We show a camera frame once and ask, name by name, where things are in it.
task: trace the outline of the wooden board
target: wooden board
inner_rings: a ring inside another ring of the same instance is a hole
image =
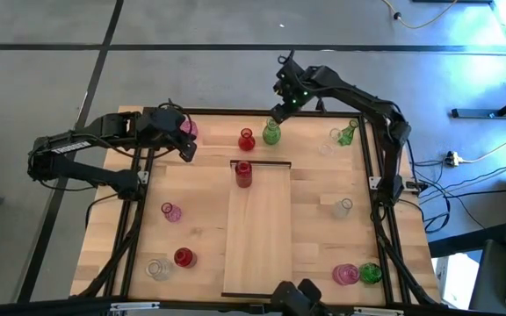
[[[253,183],[229,179],[228,235],[223,296],[270,296],[292,280],[290,167],[254,163]]]
[[[141,107],[121,107],[140,111]],[[378,251],[366,185],[365,160],[359,130],[350,146],[335,147],[332,155],[321,155],[319,146],[329,142],[331,128],[343,128],[349,118],[290,118],[282,126],[282,138],[275,146],[263,143],[264,117],[193,115],[199,127],[199,149],[191,163],[171,153],[155,161],[144,210],[140,240],[134,263],[130,298],[207,302],[267,302],[266,299],[224,298],[225,251],[228,233],[228,203],[231,182],[230,160],[291,162],[291,217],[293,282],[310,278],[322,291],[322,301],[333,305],[384,305],[382,284],[340,286],[332,281],[331,270],[341,263],[378,263]],[[253,130],[257,146],[244,153],[237,146],[242,128]],[[371,137],[370,126],[366,130]],[[371,157],[373,140],[370,139]],[[130,159],[109,150],[105,168],[129,169]],[[378,165],[372,159],[372,167]],[[403,176],[410,175],[407,156],[401,162]],[[96,198],[111,194],[100,188]],[[332,205],[350,198],[353,208],[343,220],[331,215]],[[404,193],[403,199],[418,202]],[[183,217],[171,224],[160,206],[171,202],[183,209]],[[110,257],[119,220],[119,200],[93,207],[80,254],[71,293],[89,284]],[[439,300],[436,278],[430,262],[428,242],[420,212],[402,202],[395,206],[403,257],[416,280]],[[172,256],[188,247],[198,253],[193,269],[174,268],[171,278],[157,282],[145,274],[150,259]],[[114,292],[119,292],[123,268],[119,267]],[[398,278],[390,264],[394,299],[400,301]]]

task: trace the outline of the green vase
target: green vase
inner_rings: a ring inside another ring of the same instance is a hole
[[[360,280],[366,284],[376,284],[382,279],[382,269],[375,263],[365,263],[358,268]]]
[[[280,127],[274,119],[267,119],[267,126],[263,130],[263,140],[268,145],[274,145],[280,140]]]

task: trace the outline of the concrete floor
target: concrete floor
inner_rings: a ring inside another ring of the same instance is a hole
[[[393,0],[408,21],[424,21],[446,4]],[[0,42],[100,43],[113,0],[63,2],[0,0]],[[477,46],[477,54],[297,52],[299,64],[325,64],[359,88],[395,101],[413,127],[416,160],[448,150],[473,159],[506,140],[506,121],[457,120],[451,108],[506,104],[506,54],[481,46],[506,46],[485,4],[457,4],[437,23],[408,30],[388,18],[379,0],[325,4],[280,1],[126,1],[115,44],[353,44]],[[122,104],[153,105],[171,97],[187,107],[271,108],[276,58],[286,52],[110,52],[88,122]],[[33,249],[49,190],[26,174],[34,139],[71,128],[83,101],[97,52],[0,52],[0,303],[16,299]],[[349,110],[332,101],[330,110]],[[104,150],[78,154],[101,165]],[[506,148],[482,162],[445,169],[441,184],[456,183],[506,165]],[[434,176],[437,168],[423,169]],[[503,187],[506,173],[469,190]],[[70,183],[69,186],[81,186]],[[33,299],[66,298],[83,242],[84,212],[94,192],[66,193]],[[484,226],[506,221],[506,195],[465,197]],[[443,212],[440,199],[425,204],[426,217]],[[452,219],[430,240],[479,227],[452,203]]]

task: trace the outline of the red glass bottle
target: red glass bottle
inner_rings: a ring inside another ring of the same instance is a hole
[[[253,167],[250,162],[237,162],[235,165],[235,182],[240,188],[249,188],[253,183]]]
[[[250,151],[255,146],[255,138],[253,132],[249,128],[242,129],[242,137],[237,141],[237,145],[244,151]]]
[[[197,256],[189,248],[179,248],[174,255],[175,264],[182,268],[192,268],[197,263]]]

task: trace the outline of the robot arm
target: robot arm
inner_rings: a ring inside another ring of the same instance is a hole
[[[333,97],[361,111],[377,127],[376,137],[385,152],[384,175],[378,184],[376,197],[384,206],[395,205],[403,191],[399,175],[401,152],[411,132],[411,126],[397,105],[344,82],[337,72],[326,66],[302,69],[293,60],[293,52],[279,61],[283,67],[277,73],[278,81],[273,89],[284,102],[271,109],[275,121],[282,123],[314,97]]]
[[[119,198],[137,200],[141,197],[137,172],[96,168],[73,162],[65,154],[89,147],[166,148],[177,149],[181,159],[190,162],[197,146],[192,134],[180,130],[183,122],[183,113],[174,106],[146,109],[143,113],[106,114],[81,130],[36,139],[29,153],[28,174],[41,182],[65,176],[94,186],[109,185]]]

